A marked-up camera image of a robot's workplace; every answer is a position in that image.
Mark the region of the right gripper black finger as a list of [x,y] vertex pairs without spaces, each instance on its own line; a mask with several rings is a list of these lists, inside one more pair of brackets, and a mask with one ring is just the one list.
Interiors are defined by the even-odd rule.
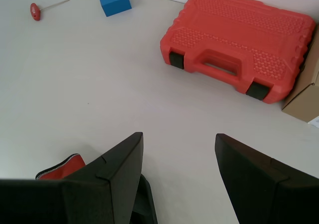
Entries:
[[127,224],[143,162],[143,133],[59,180],[0,182],[3,224]]
[[225,134],[215,155],[241,224],[317,224],[319,180]]

